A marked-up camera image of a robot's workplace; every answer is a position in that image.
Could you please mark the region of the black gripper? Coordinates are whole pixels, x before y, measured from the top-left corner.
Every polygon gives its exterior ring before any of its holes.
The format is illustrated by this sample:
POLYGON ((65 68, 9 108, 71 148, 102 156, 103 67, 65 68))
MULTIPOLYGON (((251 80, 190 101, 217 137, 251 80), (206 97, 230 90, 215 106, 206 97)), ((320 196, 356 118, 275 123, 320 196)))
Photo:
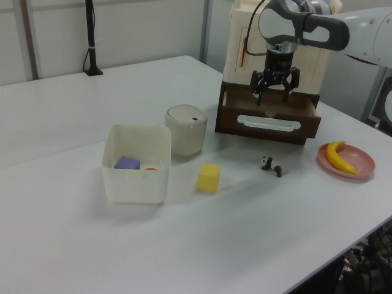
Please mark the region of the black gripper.
POLYGON ((268 50, 265 59, 264 72, 253 71, 249 85, 255 97, 256 105, 260 105, 262 94, 270 85, 284 86, 282 101, 288 102, 288 97, 293 89, 299 86, 300 70, 292 67, 294 53, 276 53, 268 50))

